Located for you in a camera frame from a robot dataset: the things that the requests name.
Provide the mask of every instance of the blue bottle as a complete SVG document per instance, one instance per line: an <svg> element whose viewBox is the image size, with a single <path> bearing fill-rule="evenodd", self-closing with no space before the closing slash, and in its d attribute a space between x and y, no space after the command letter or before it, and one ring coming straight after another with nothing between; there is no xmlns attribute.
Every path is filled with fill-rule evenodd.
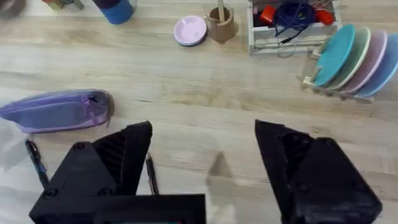
<svg viewBox="0 0 398 224"><path fill-rule="evenodd" d="M93 0L111 24L127 22L133 14L129 0Z"/></svg>

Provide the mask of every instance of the white dish rack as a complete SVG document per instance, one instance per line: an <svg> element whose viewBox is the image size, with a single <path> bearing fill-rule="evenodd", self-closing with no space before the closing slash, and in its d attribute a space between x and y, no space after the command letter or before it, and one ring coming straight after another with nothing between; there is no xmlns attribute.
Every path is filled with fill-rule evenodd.
<svg viewBox="0 0 398 224"><path fill-rule="evenodd" d="M335 21L330 26L325 26L320 22L310 25L298 37L286 44L279 44L280 41L291 37L297 33L296 30L288 29L278 37L275 37L275 27L263 26L254 27L253 22L253 8L257 7L262 11L266 5L278 8L284 1L288 0L249 0L248 2L248 53L249 55L267 55L267 54L294 54L311 52L315 48L321 46L323 41L333 35L336 30L340 29L341 16L338 6L341 0L324 0L325 6L333 13ZM319 2L322 0L309 0L312 2Z"/></svg>

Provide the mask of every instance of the wooden cup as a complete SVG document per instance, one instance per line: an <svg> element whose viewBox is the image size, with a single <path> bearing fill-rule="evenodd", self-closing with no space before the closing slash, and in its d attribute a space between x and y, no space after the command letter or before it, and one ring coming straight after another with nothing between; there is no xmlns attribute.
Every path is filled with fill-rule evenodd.
<svg viewBox="0 0 398 224"><path fill-rule="evenodd" d="M224 15L225 22L220 22L218 7L216 7L210 11L210 16L206 17L209 37L220 43L226 42L236 33L233 9L224 6Z"/></svg>

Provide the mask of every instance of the pink plate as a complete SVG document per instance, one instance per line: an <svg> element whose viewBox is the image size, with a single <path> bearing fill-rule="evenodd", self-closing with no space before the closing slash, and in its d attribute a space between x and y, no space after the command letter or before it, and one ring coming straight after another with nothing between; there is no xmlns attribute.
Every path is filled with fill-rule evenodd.
<svg viewBox="0 0 398 224"><path fill-rule="evenodd" d="M199 16L180 19L174 27L174 38L181 45L198 44L206 35L206 22Z"/></svg>
<svg viewBox="0 0 398 224"><path fill-rule="evenodd" d="M362 65L358 68L352 79L341 90L345 93L353 93L360 89L379 67L387 46L387 33L384 30L372 32L368 54Z"/></svg>

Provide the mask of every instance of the plate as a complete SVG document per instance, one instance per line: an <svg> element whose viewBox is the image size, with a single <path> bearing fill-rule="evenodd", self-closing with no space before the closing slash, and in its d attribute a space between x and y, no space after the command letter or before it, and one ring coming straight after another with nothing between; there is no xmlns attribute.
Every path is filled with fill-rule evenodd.
<svg viewBox="0 0 398 224"><path fill-rule="evenodd" d="M377 93L392 78L398 68L398 34L388 35L386 52L379 67L356 96L370 97Z"/></svg>
<svg viewBox="0 0 398 224"><path fill-rule="evenodd" d="M317 62L321 70L315 77L314 85L325 85L337 74L351 52L354 38L354 25L343 26L330 38Z"/></svg>
<svg viewBox="0 0 398 224"><path fill-rule="evenodd" d="M349 56L340 71L328 84L328 89L340 89L353 77L365 59L370 42L371 30L369 28L361 27L355 30L353 48L351 49L351 52L349 53Z"/></svg>
<svg viewBox="0 0 398 224"><path fill-rule="evenodd" d="M383 58L387 46L387 33L384 30L373 31L368 53L362 65L352 79L341 90L344 93L354 93L360 89L374 74Z"/></svg>
<svg viewBox="0 0 398 224"><path fill-rule="evenodd" d="M199 16L187 16L180 19L174 27L175 40L184 46L199 44L206 35L207 26Z"/></svg>

